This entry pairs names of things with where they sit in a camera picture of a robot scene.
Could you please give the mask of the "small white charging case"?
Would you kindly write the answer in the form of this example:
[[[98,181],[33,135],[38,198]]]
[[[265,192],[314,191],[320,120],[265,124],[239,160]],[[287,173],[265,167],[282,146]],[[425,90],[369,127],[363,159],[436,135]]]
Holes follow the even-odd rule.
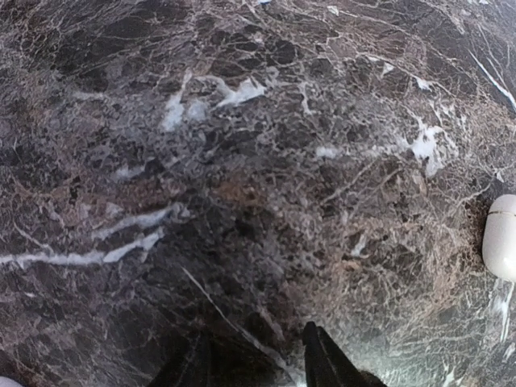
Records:
[[[482,241],[482,259],[494,276],[515,282],[515,253],[515,195],[504,194],[489,208]]]

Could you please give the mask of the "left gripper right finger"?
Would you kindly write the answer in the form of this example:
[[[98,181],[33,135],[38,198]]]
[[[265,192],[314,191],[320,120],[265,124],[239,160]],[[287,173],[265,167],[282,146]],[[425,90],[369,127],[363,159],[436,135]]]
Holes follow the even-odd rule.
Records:
[[[327,332],[314,322],[305,325],[302,343],[308,387],[386,387],[379,377],[360,371]]]

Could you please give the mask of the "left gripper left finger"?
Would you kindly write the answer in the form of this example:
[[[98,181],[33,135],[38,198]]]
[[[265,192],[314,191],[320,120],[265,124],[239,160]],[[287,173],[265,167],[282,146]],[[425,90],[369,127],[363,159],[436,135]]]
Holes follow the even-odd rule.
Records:
[[[205,331],[180,337],[172,355],[149,386],[211,386],[211,345]]]

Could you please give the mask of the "white oval charging case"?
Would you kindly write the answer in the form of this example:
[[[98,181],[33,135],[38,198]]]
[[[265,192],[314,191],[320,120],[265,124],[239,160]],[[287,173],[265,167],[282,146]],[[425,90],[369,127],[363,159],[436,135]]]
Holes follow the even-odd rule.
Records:
[[[0,377],[0,387],[23,387],[23,386],[8,377]]]

